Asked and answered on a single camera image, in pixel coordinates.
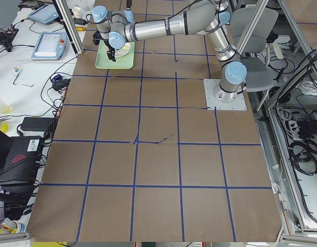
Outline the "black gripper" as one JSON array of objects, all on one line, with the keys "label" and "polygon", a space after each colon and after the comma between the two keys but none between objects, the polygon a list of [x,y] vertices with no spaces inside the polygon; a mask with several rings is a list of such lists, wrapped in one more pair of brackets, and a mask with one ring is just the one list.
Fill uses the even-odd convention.
[{"label": "black gripper", "polygon": [[96,31],[94,34],[93,34],[93,43],[95,45],[99,45],[100,41],[103,41],[104,44],[108,47],[108,51],[106,52],[107,53],[107,56],[108,58],[113,61],[113,62],[116,62],[116,58],[115,58],[115,49],[113,47],[111,47],[111,45],[109,44],[109,41],[108,39],[105,39],[101,36],[100,34],[100,31]]}]

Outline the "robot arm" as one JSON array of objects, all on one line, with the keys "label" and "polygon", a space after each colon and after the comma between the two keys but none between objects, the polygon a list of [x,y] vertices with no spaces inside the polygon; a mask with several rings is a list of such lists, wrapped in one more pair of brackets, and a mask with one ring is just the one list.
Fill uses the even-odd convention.
[{"label": "robot arm", "polygon": [[213,95],[221,103],[230,103],[236,98],[247,69],[236,57],[236,49],[214,11],[213,1],[188,1],[187,6],[172,16],[136,22],[130,10],[109,11],[104,6],[95,6],[91,12],[97,26],[94,42],[103,41],[108,48],[108,59],[115,61],[116,50],[122,49],[126,43],[175,34],[188,36],[203,31],[214,45],[221,64],[221,80],[214,87]]}]

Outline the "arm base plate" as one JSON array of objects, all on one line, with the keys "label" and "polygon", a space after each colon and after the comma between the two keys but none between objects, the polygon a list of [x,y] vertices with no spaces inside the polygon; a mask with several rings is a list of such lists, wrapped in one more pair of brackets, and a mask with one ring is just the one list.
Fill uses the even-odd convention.
[{"label": "arm base plate", "polygon": [[246,103],[241,88],[227,93],[220,88],[220,79],[204,79],[204,92],[208,110],[246,111]]}]

